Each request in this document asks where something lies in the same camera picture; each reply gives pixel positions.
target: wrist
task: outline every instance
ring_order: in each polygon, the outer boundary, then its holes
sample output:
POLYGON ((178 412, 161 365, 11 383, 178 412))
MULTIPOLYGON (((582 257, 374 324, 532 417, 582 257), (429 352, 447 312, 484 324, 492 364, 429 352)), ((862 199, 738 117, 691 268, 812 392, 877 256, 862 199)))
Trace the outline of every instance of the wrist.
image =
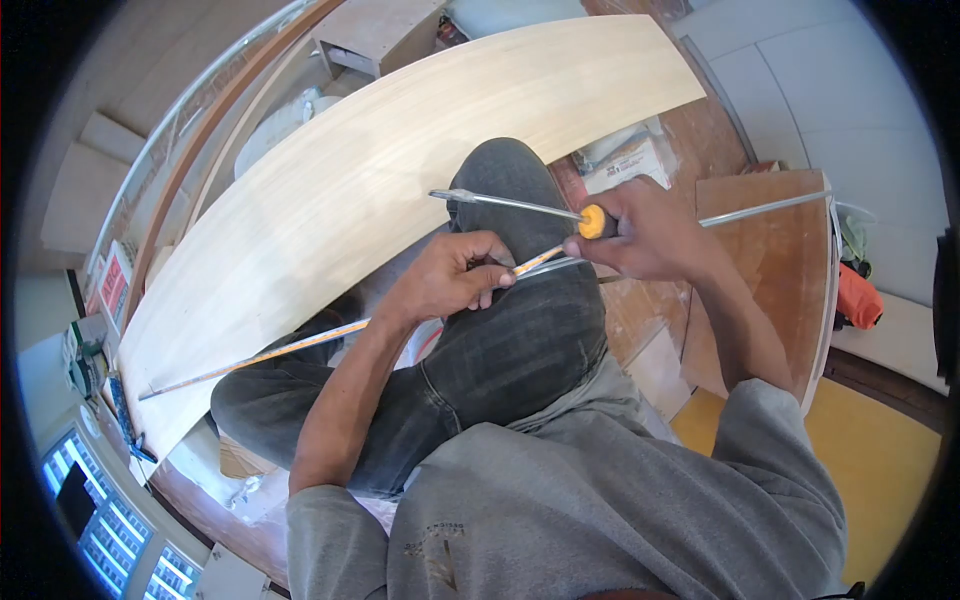
POLYGON ((687 261, 684 279, 694 288, 715 284, 730 268, 736 270, 726 251, 704 231, 704 238, 687 261))
POLYGON ((392 331, 412 331, 420 324, 420 319, 403 304, 390 302, 389 298, 383 300, 373 312, 371 323, 377 322, 392 331))

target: leg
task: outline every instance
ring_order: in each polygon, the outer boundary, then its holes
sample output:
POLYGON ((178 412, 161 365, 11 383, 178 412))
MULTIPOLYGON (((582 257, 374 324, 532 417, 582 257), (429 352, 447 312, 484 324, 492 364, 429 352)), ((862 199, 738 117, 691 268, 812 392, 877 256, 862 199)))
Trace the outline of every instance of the leg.
MULTIPOLYGON (((494 139, 468 156, 451 187, 566 208, 549 171, 521 142, 494 139)), ((517 263, 573 233, 565 219, 488 204, 449 203, 453 231, 490 229, 517 263)), ((505 425, 573 389, 602 357, 607 336, 596 274, 587 265, 532 277, 495 292, 482 311, 451 316, 421 363, 462 428, 505 425)))
MULTIPOLYGON (((358 307, 340 309, 343 317, 325 310, 264 349, 360 316, 358 307)), ((211 394, 213 418, 240 445, 289 469, 306 415, 333 373, 326 363, 342 345, 335 341, 305 348, 228 374, 211 394)), ((458 432, 453 410, 436 399, 420 369, 395 371, 381 395, 348 489, 359 496, 397 497, 410 471, 458 432)))
MULTIPOLYGON (((336 300, 261 351, 328 331, 359 315, 359 302, 336 300)), ((210 394, 213 419, 240 445, 279 467, 290 468, 303 420, 333 373, 326 363, 343 345, 342 339, 334 340, 227 374, 210 394)))

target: orange bag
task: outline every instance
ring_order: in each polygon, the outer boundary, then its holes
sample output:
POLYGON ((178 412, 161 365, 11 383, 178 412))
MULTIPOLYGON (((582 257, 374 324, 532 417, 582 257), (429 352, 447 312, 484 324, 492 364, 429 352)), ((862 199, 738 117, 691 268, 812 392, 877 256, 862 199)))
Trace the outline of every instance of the orange bag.
POLYGON ((837 310, 854 327, 871 329, 883 316, 883 298, 874 284, 842 263, 837 294, 837 310))

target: window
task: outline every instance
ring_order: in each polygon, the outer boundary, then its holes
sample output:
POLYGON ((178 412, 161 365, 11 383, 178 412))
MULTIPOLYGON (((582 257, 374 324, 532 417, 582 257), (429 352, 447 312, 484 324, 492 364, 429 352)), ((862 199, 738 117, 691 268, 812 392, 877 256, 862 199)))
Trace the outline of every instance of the window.
POLYGON ((97 507, 78 545, 107 592, 120 598, 153 532, 116 492, 75 429, 43 461, 43 474, 54 494, 74 463, 86 475, 84 488, 97 507))
POLYGON ((170 546, 163 548, 150 576, 143 600, 185 600, 193 597, 200 570, 191 566, 170 546))

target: curved wooden board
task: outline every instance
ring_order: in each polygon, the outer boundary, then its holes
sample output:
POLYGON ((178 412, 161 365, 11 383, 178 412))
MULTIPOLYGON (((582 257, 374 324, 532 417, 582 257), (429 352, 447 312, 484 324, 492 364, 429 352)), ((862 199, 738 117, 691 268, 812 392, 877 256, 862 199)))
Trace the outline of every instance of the curved wooden board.
POLYGON ((197 131, 183 149, 183 153, 180 155, 180 158, 177 159, 177 163, 170 172, 170 178, 163 186, 163 191, 160 192, 160 197, 156 201, 154 212, 150 216, 146 235, 144 235, 144 239, 140 244, 140 252, 137 253, 136 260, 133 262, 133 275, 131 277, 130 287, 128 288, 129 296, 124 306, 123 315, 120 318, 121 332, 126 331, 131 316, 139 304, 140 292, 143 289, 144 281, 147 278, 147 271, 150 269, 150 264, 153 262, 154 254, 156 253, 156 238, 159 236, 160 228, 163 226, 163 219, 167 216, 170 205, 177 196, 177 190, 180 189, 180 185, 186 178, 186 174, 190 171, 190 167, 193 166, 193 161, 196 160, 197 155, 200 154, 200 150, 204 148, 206 140, 213 134, 213 131, 217 128, 217 125, 221 119, 224 118, 224 115, 230 107, 233 106, 233 103, 235 103, 241 94, 243 94, 244 90, 253 83, 256 76, 267 68, 267 66, 279 56, 280 52, 293 43, 294 40, 308 32, 314 25, 320 22, 320 19, 330 14, 330 12, 342 4, 343 1, 344 0, 318 0, 317 4, 304 11, 303 14, 291 22, 290 25, 274 36, 259 52, 253 55, 250 62, 244 65, 240 73, 227 84, 224 91, 217 96, 217 99, 213 101, 213 104, 204 113, 200 125, 197 127, 197 131))
POLYGON ((704 97, 646 15, 535 25, 445 50, 351 94, 260 159, 183 238, 119 349, 136 431, 162 459, 214 382, 448 219, 444 188, 509 136, 552 162, 704 97))

